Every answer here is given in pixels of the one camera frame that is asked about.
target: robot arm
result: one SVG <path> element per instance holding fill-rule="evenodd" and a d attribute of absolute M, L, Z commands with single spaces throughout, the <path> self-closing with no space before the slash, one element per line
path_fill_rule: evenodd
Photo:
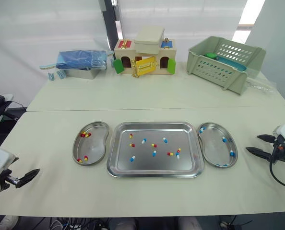
<path fill-rule="evenodd" d="M 269 169 L 270 169 L 272 177 L 278 183 L 285 186 L 285 184 L 282 183 L 273 173 L 273 164 L 275 164 L 277 161 L 285 162 L 285 124 L 282 126 L 278 126 L 273 131 L 273 136 L 268 135 L 268 134 L 263 134 L 263 135 L 257 136 L 257 138 L 263 141 L 269 142 L 269 143 L 273 143 L 273 153 L 270 154 L 270 153 L 264 152 L 263 150 L 258 149 L 256 147 L 246 147 L 246 149 L 253 155 L 268 160 Z"/>
<path fill-rule="evenodd" d="M 40 169 L 35 169 L 20 179 L 11 176 L 12 171 L 8 167 L 18 159 L 13 154 L 0 149 L 0 192 L 10 187 L 6 182 L 15 185 L 16 188 L 20 188 L 30 182 L 39 173 Z"/>

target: yellow door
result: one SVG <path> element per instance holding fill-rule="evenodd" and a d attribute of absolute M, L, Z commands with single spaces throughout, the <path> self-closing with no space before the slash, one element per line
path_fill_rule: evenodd
<path fill-rule="evenodd" d="M 150 73 L 155 70 L 155 57 L 149 57 L 136 62 L 137 76 Z"/>

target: blue plastic bag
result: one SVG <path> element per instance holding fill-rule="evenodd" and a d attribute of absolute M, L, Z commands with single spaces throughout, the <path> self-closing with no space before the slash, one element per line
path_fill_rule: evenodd
<path fill-rule="evenodd" d="M 58 69 L 106 69 L 107 53 L 103 50 L 73 50 L 59 52 Z"/>

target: metal container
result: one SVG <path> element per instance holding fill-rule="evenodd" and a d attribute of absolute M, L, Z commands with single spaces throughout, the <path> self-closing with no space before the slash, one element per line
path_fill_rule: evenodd
<path fill-rule="evenodd" d="M 81 137 L 82 132 L 91 133 L 90 137 Z M 99 162 L 105 155 L 109 126 L 104 122 L 93 122 L 81 129 L 73 145 L 73 160 L 80 165 Z"/>
<path fill-rule="evenodd" d="M 228 168 L 236 163 L 238 150 L 232 136 L 225 128 L 215 123 L 204 123 L 199 126 L 198 133 L 202 143 L 202 153 L 207 162 L 219 168 Z"/>
<path fill-rule="evenodd" d="M 129 122 L 113 133 L 107 170 L 115 177 L 196 177 L 203 168 L 198 136 L 189 123 Z"/>

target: white wall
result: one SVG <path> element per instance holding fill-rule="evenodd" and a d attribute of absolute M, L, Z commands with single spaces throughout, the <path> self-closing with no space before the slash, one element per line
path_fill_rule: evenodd
<path fill-rule="evenodd" d="M 47 81 L 39 65 L 83 48 L 108 49 L 98 0 L 0 0 L 0 94 L 28 106 Z"/>
<path fill-rule="evenodd" d="M 232 39 L 246 0 L 119 0 L 123 38 L 136 37 L 142 25 L 165 27 L 176 39 L 177 61 L 187 61 L 188 49 L 209 36 Z"/>
<path fill-rule="evenodd" d="M 285 0 L 265 1 L 246 44 L 266 49 L 261 70 L 285 98 Z"/>

